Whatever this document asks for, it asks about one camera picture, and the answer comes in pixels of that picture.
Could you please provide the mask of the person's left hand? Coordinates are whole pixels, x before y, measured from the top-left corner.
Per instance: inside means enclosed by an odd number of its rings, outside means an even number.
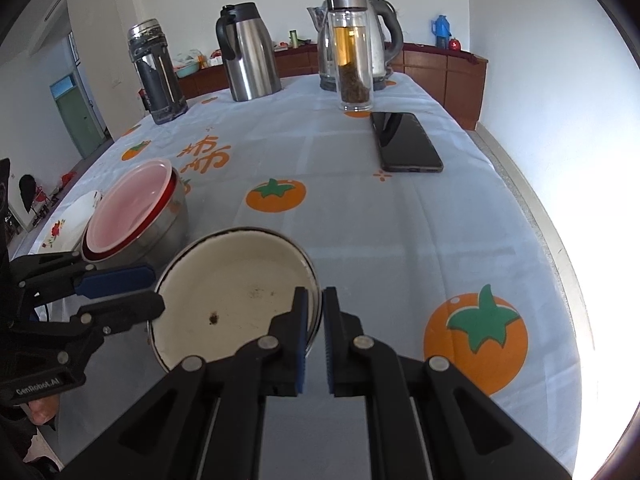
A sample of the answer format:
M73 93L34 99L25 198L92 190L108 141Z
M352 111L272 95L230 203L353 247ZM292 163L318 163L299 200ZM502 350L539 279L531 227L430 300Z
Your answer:
M46 396L45 398L29 401L27 403L26 413L32 423L41 427L52 422L60 410L60 396Z

